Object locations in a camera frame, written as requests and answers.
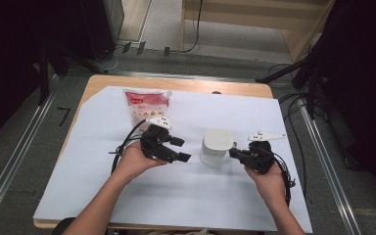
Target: human hand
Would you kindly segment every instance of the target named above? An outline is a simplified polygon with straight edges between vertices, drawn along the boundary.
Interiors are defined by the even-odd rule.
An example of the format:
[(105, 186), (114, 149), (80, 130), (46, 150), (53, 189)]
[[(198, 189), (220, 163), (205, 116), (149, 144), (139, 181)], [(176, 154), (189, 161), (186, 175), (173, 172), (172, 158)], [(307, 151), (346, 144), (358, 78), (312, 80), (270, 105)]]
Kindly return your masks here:
[(159, 159), (146, 158), (142, 152), (140, 141), (136, 141), (125, 148), (113, 172), (113, 176), (118, 177), (127, 184), (145, 172), (145, 170), (166, 164), (167, 162)]
[(283, 182), (282, 170), (274, 164), (265, 174), (245, 166), (246, 173), (254, 180), (258, 192), (266, 204), (276, 204), (285, 201), (285, 184)]

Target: wooden table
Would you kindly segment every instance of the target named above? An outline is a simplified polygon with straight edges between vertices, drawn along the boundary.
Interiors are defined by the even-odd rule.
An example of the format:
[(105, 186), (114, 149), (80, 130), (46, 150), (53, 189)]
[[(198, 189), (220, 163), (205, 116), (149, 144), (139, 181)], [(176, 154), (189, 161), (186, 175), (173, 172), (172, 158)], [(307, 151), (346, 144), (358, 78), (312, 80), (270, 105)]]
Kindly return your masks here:
[[(198, 19), (200, 0), (183, 0), (180, 49), (184, 50), (185, 20)], [(321, 32), (333, 0), (205, 0), (200, 22), (281, 29), (292, 60), (302, 58)]]
[[(151, 89), (168, 89), (177, 91), (190, 91), (212, 93), (218, 91), (222, 94), (239, 95), (239, 96), (252, 96), (261, 98), (273, 98), (270, 87), (265, 84), (258, 83), (236, 83), (225, 81), (211, 81), (200, 79), (175, 79), (175, 78), (153, 78), (153, 77), (134, 77), (134, 76), (115, 76), (115, 75), (93, 75), (90, 77), (88, 84), (84, 90), (81, 101), (78, 105), (78, 111), (75, 113), (69, 134), (64, 143), (63, 152), (67, 140), (69, 139), (72, 127), (78, 117), (79, 109), (90, 97), (97, 94), (99, 91), (107, 86), (124, 86), (124, 87), (138, 87), (138, 88), (151, 88)], [(34, 225), (39, 228), (54, 228), (58, 222), (50, 219), (35, 219)], [(155, 226), (126, 226), (126, 228), (155, 228)], [(227, 234), (239, 234), (238, 231)]]

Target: plastic bag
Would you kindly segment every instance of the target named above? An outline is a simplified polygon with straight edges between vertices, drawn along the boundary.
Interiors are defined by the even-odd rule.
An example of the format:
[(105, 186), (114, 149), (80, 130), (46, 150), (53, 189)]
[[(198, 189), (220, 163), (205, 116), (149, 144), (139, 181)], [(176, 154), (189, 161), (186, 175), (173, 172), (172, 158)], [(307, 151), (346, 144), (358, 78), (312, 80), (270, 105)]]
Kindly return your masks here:
[[(124, 95), (127, 100), (133, 126), (135, 126), (146, 118), (166, 116), (166, 111), (169, 107), (169, 97), (172, 95), (172, 92), (143, 92), (125, 89)], [(148, 126), (149, 123), (144, 123), (139, 129), (144, 131)]]

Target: wrist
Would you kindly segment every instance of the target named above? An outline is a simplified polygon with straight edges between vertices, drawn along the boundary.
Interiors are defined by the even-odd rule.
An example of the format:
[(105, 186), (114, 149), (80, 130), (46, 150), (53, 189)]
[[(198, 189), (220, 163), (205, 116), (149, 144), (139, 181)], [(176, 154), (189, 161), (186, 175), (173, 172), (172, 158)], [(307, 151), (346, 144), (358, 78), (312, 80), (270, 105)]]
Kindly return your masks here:
[(282, 212), (284, 210), (289, 210), (285, 198), (264, 200), (264, 203), (271, 212)]
[(129, 178), (129, 177), (126, 177), (125, 175), (123, 175), (123, 174), (121, 174), (119, 172), (114, 172), (110, 176), (109, 180), (112, 181), (117, 187), (124, 187), (128, 183), (130, 183), (130, 181), (132, 179)]

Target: wire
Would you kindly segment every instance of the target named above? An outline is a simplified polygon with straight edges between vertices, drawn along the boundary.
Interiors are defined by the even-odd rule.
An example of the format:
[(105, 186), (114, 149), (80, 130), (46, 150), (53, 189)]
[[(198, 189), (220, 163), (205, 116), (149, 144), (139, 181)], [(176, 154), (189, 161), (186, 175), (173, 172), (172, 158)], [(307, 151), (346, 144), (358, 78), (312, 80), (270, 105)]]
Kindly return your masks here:
[(115, 155), (115, 159), (113, 160), (113, 165), (112, 165), (112, 172), (113, 173), (116, 169), (116, 166), (118, 165), (118, 159), (121, 157), (121, 155), (123, 154), (123, 150), (124, 150), (124, 147), (126, 146), (126, 144), (130, 141), (130, 136), (133, 134), (133, 132), (135, 132), (135, 130), (141, 126), (146, 120), (143, 119), (141, 120), (139, 123), (137, 123), (133, 129), (129, 132), (129, 134), (126, 136), (126, 138), (124, 139), (123, 143), (118, 146), (116, 148), (116, 155)]
[(115, 51), (113, 52), (113, 56), (115, 57), (115, 65), (114, 65), (114, 66), (112, 66), (112, 67), (110, 67), (110, 68), (105, 68), (105, 67), (99, 65), (99, 64), (96, 63), (96, 62), (93, 62), (93, 63), (94, 63), (96, 66), (100, 67), (101, 69), (103, 69), (103, 70), (105, 70), (105, 71), (111, 71), (112, 69), (114, 69), (114, 68), (118, 65), (118, 57), (116, 56), (116, 51), (118, 51), (119, 49), (121, 49), (121, 48), (123, 48), (123, 47), (124, 47), (124, 46), (119, 45), (119, 46), (115, 49)]
[(304, 106), (305, 105), (299, 105), (299, 106), (295, 107), (293, 110), (290, 110), (290, 111), (288, 110), (288, 114), (283, 117), (283, 120), (286, 120), (286, 118), (288, 118), (292, 114), (296, 113), (301, 107), (304, 107)]
[(274, 68), (276, 68), (276, 67), (279, 67), (279, 66), (290, 66), (291, 64), (277, 64), (277, 65), (274, 65), (274, 66), (272, 66), (272, 67), (270, 67), (269, 69), (268, 69), (268, 71), (267, 71), (267, 73), (268, 73), (268, 75), (271, 75), (271, 70), (273, 70)]
[(292, 128), (292, 131), (295, 135), (295, 138), (296, 138), (296, 141), (298, 142), (298, 147), (299, 147), (299, 151), (301, 152), (301, 157), (302, 157), (302, 168), (303, 168), (303, 174), (304, 174), (304, 186), (303, 186), (303, 192), (304, 192), (304, 197), (306, 197), (306, 159), (305, 159), (305, 155), (304, 155), (304, 150), (302, 148), (302, 144), (301, 144), (301, 140), (299, 139), (298, 137), (298, 133), (296, 132), (296, 129), (295, 129), (295, 126), (293, 125), (293, 122), (292, 122), (292, 119), (290, 118), (290, 114), (291, 114), (291, 108), (292, 106), (294, 105), (295, 102), (297, 102), (299, 99), (301, 99), (302, 97), (298, 97), (296, 98), (294, 101), (292, 101), (292, 103), (289, 105), (289, 108), (288, 108), (288, 116), (289, 116), (289, 123), (291, 125), (291, 128)]
[(196, 33), (196, 39), (195, 39), (194, 45), (190, 49), (185, 50), (185, 51), (175, 51), (175, 50), (173, 50), (173, 51), (170, 51), (170, 52), (173, 52), (173, 53), (188, 53), (188, 52), (191, 52), (197, 46), (198, 39), (200, 38), (200, 20), (201, 20), (201, 10), (202, 10), (202, 8), (203, 8), (203, 0), (200, 1), (200, 9), (198, 11), (198, 19), (197, 19), (197, 29), (194, 28), (194, 31)]
[(325, 109), (323, 108), (323, 106), (315, 105), (314, 107), (315, 107), (315, 108), (320, 108), (320, 109), (322, 109), (322, 111), (323, 111), (323, 114), (320, 114), (320, 113), (317, 113), (315, 109), (313, 109), (313, 113), (314, 113), (315, 115), (317, 115), (317, 116), (319, 116), (319, 117), (325, 117), (326, 112), (325, 112)]
[(194, 28), (194, 31), (195, 31), (195, 35), (199, 36), (200, 35), (200, 32), (197, 31), (197, 29), (195, 28), (195, 21), (194, 21), (194, 0), (191, 0), (191, 13), (192, 13), (192, 28)]
[(282, 97), (280, 97), (280, 98), (278, 99), (278, 101), (279, 101), (279, 105), (282, 104), (284, 101), (288, 100), (288, 99), (291, 98), (291, 97), (294, 97), (294, 96), (300, 96), (300, 95), (302, 95), (302, 94), (300, 94), (300, 93), (295, 93), (295, 94), (284, 95), (284, 96), (282, 96)]
[(282, 176), (283, 176), (283, 183), (285, 184), (285, 194), (286, 194), (286, 204), (288, 205), (289, 207), (289, 204), (290, 204), (290, 201), (291, 201), (291, 181), (290, 181), (290, 174), (289, 174), (289, 169), (285, 163), (285, 161), (281, 159), (282, 163), (280, 163), (280, 161), (278, 159), (276, 159), (276, 157), (274, 157), (274, 153), (271, 153), (270, 151), (267, 151), (263, 148), (258, 148), (260, 151), (263, 151), (265, 153), (267, 153), (269, 156), (271, 156), (273, 158), (273, 160), (276, 162), (277, 165), (279, 165), (279, 168), (280, 170), (282, 171)]

